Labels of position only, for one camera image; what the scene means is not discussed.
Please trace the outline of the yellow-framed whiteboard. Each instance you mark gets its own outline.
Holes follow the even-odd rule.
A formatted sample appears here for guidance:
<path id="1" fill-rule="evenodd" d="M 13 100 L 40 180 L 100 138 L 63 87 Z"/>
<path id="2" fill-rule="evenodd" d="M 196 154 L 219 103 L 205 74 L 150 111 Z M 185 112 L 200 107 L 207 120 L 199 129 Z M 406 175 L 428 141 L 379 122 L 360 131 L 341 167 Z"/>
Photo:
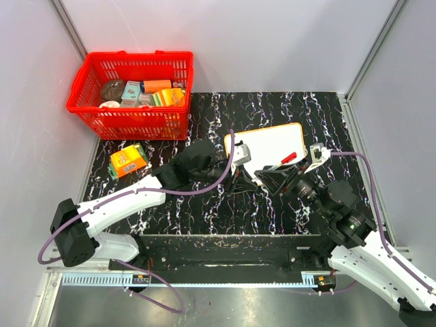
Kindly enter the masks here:
<path id="1" fill-rule="evenodd" d="M 246 161 L 243 168 L 259 186 L 262 182 L 255 177 L 256 170 L 274 166 L 292 156 L 293 159 L 284 164 L 289 166 L 307 155 L 302 125 L 299 123 L 236 132 L 234 138 L 235 143 L 241 142 L 248 147 L 251 160 Z"/>

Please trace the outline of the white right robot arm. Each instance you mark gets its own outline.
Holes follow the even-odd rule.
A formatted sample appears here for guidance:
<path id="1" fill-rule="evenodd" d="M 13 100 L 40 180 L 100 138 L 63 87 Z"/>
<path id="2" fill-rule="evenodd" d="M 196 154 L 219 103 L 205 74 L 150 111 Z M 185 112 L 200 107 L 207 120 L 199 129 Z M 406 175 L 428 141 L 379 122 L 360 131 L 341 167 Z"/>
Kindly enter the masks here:
<path id="1" fill-rule="evenodd" d="M 359 197 L 346 181 L 320 186 L 305 171 L 307 163 L 255 176 L 273 196 L 296 196 L 314 214 L 321 241 L 310 248 L 313 267 L 331 267 L 385 300 L 406 326 L 435 325 L 435 281 L 405 259 L 377 229 L 375 221 L 356 210 Z"/>

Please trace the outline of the red-capped whiteboard marker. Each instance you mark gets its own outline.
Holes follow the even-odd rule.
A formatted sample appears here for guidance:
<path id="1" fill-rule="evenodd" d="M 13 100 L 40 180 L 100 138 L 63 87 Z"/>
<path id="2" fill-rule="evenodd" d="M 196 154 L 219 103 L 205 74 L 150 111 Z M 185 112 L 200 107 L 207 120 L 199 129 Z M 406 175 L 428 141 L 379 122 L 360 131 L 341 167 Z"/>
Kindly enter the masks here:
<path id="1" fill-rule="evenodd" d="M 297 158 L 297 153 L 292 152 L 287 157 L 283 158 L 281 161 L 277 162 L 276 164 L 274 164 L 272 166 L 268 166 L 266 169 L 267 170 L 277 170 L 281 166 L 284 166 L 286 164 L 291 163 L 296 158 Z"/>

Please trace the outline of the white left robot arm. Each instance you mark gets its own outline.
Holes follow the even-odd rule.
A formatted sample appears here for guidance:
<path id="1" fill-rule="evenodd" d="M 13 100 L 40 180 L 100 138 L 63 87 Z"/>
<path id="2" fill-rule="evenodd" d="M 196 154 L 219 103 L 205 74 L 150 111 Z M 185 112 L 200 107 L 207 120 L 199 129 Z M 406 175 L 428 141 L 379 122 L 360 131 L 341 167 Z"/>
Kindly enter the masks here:
<path id="1" fill-rule="evenodd" d="M 218 161 L 213 161 L 214 149 L 211 141 L 197 140 L 129 187 L 80 204 L 70 198 L 60 202 L 50 226 L 58 259 L 66 267 L 99 258 L 122 260 L 132 269 L 141 269 L 148 254 L 139 239 L 107 233 L 106 228 L 174 196 L 196 196 L 218 185 L 230 193 L 257 189 L 243 168 L 251 160 L 245 143 L 232 142 L 229 157 Z"/>

